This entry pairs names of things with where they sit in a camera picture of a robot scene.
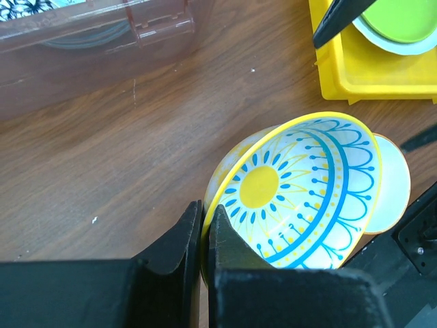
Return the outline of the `white cream bowl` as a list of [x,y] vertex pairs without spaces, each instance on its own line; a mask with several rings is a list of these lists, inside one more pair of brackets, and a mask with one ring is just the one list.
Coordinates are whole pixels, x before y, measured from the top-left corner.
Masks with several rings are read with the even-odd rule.
[[404,215],[410,199],[411,178],[402,151],[387,137],[375,134],[382,157],[380,195],[365,234],[381,234]]

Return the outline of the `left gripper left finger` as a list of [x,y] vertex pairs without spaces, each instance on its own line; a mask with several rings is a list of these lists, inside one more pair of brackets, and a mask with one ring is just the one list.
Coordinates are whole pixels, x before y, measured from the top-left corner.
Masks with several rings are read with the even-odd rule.
[[4,262],[2,327],[197,327],[202,205],[127,259]]

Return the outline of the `blue floral plate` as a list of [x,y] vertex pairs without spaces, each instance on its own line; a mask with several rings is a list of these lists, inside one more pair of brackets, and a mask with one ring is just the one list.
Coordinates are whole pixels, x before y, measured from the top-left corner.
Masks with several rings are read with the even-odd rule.
[[47,0],[1,0],[1,22],[39,14],[53,10],[51,1]]

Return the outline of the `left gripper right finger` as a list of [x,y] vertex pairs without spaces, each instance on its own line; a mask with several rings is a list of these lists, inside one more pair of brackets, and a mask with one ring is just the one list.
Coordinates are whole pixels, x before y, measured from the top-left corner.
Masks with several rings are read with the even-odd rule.
[[362,271],[276,269],[231,227],[222,205],[208,229],[210,327],[392,327]]

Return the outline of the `yellow flower patterned bowl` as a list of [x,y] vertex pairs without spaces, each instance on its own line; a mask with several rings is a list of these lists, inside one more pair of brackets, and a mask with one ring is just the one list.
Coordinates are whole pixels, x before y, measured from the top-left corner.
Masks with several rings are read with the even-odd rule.
[[201,252],[214,211],[278,269],[338,269],[366,232],[382,185],[376,136],[333,111],[265,128],[216,166],[203,204]]

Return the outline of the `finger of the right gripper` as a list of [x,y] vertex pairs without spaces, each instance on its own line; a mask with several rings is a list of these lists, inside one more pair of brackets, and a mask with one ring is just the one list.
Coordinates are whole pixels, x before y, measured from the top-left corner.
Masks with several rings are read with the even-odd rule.
[[427,127],[425,130],[405,141],[400,149],[403,153],[413,152],[419,148],[436,142],[437,124]]
[[323,47],[375,2],[376,0],[334,0],[313,34],[314,47]]

